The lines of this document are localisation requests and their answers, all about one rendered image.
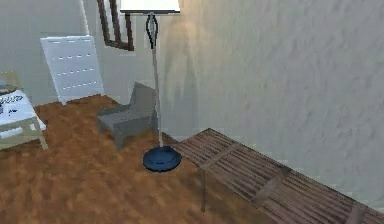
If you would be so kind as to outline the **pale wooden table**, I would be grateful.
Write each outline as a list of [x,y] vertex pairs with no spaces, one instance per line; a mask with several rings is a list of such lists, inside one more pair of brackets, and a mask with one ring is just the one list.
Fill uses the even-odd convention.
[[[16,72],[0,72],[0,96],[21,90]],[[37,113],[34,117],[0,125],[0,150],[7,149],[33,140],[39,140],[43,150],[48,148],[43,131],[46,125]]]

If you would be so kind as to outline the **dark brown framed window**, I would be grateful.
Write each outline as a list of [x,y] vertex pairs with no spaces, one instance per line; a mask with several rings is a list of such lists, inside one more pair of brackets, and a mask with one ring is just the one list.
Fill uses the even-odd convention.
[[120,12],[121,0],[97,0],[104,44],[133,51],[134,40],[129,14]]

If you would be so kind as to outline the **floor lamp with blue base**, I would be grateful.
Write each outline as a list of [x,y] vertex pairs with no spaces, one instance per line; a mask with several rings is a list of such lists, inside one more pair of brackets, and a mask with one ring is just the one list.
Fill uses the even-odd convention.
[[176,168],[182,156],[163,141],[161,123],[161,103],[159,90],[159,74],[157,63],[157,37],[159,25],[157,15],[179,14],[181,12],[179,0],[121,0],[119,11],[122,14],[146,15],[146,33],[152,52],[152,64],[155,80],[156,116],[159,145],[148,150],[143,156],[143,165],[153,172],[167,172]]

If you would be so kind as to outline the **white perforated panel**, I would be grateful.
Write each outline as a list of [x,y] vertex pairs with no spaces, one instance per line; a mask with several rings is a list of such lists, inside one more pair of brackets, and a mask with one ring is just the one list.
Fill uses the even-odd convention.
[[59,102],[104,94],[94,37],[40,39]]

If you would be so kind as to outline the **white and black stickered laptop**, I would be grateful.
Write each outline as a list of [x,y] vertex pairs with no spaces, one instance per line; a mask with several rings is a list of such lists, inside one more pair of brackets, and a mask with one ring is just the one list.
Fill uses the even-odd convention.
[[0,125],[28,119],[36,115],[27,95],[16,90],[0,96]]

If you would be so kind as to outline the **brown slatted wooden bench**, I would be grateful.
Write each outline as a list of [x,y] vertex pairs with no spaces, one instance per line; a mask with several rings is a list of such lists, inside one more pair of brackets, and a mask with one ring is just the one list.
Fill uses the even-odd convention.
[[208,128],[175,145],[276,224],[384,224],[384,214]]

